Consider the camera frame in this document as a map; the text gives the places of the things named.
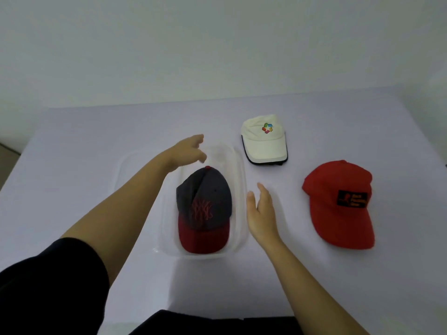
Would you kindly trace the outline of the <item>person's left hand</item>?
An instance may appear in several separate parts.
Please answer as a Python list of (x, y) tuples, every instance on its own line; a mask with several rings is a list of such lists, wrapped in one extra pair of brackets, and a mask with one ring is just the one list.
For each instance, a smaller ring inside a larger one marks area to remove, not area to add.
[(192, 151), (202, 151), (200, 145), (204, 141), (204, 134), (193, 135), (187, 137), (174, 146), (163, 152), (163, 158), (168, 172), (173, 172), (179, 167), (186, 166), (190, 163), (190, 153)]

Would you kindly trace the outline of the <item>person's right hand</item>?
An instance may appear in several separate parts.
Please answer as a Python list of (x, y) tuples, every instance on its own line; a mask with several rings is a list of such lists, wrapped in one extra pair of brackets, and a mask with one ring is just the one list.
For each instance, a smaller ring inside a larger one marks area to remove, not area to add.
[(247, 214), (251, 235), (265, 252), (271, 251), (282, 243), (278, 232), (276, 213), (270, 192), (258, 182), (259, 200), (256, 201), (257, 213)]

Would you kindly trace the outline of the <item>person's right forearm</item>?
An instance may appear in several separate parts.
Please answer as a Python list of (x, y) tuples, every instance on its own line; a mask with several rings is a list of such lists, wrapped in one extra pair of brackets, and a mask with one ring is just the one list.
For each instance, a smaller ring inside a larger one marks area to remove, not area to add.
[(279, 238), (260, 243), (304, 335), (369, 335)]

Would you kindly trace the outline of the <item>person's left forearm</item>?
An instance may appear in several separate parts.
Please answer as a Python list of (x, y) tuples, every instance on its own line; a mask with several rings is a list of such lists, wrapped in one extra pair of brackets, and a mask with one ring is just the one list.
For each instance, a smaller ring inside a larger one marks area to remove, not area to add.
[(134, 248), (166, 176), (175, 169), (172, 152), (169, 148), (154, 157), (61, 236), (93, 248), (107, 270), (109, 286)]

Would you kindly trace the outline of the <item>clear plastic storage container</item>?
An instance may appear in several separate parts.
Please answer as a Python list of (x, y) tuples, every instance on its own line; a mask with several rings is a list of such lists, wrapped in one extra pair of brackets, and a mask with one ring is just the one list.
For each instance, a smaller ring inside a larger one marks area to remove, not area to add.
[[(143, 240), (153, 253), (183, 259), (216, 259), (234, 253), (245, 241), (248, 227), (245, 220), (246, 181), (244, 163), (239, 153), (223, 143), (201, 147), (207, 154), (204, 164), (193, 163), (168, 174), (154, 203), (143, 229)], [(232, 216), (230, 236), (226, 246), (216, 253), (199, 255), (185, 251), (178, 236), (178, 210), (176, 188), (196, 170), (210, 166), (217, 169), (226, 179), (232, 194)]]

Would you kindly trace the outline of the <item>navy cap with red brim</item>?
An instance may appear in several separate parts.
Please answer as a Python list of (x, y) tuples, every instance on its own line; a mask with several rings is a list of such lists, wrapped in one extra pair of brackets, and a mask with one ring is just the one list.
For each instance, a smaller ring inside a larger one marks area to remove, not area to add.
[(230, 236), (232, 194), (225, 177), (205, 166), (176, 188), (178, 236), (183, 249), (192, 254), (222, 250)]

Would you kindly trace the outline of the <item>white cap with colourful logo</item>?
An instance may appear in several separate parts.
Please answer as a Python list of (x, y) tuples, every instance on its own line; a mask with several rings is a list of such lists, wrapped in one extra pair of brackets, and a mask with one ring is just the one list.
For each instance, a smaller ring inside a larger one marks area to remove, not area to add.
[(288, 160), (286, 130), (275, 114), (247, 119), (241, 126), (244, 152), (254, 165), (282, 165)]

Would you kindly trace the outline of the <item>red cap with black patch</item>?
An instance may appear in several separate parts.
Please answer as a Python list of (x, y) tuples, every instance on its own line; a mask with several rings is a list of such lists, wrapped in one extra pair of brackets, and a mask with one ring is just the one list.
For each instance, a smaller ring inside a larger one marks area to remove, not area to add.
[(375, 245), (367, 210), (372, 196), (372, 174), (345, 160), (323, 163), (304, 180), (312, 224), (327, 243), (353, 250)]

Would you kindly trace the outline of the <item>black garment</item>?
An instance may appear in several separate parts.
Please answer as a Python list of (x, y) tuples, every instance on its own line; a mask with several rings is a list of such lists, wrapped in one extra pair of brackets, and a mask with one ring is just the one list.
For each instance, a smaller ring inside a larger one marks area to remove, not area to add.
[(295, 317), (205, 317), (159, 310), (129, 335), (304, 335)]

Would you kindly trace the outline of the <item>black shirt sleeve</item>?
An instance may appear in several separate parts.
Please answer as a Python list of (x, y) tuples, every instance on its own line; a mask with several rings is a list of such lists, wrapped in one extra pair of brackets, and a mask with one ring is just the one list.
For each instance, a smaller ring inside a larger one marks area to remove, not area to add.
[(56, 240), (0, 272), (0, 335), (97, 335), (109, 288), (91, 246)]

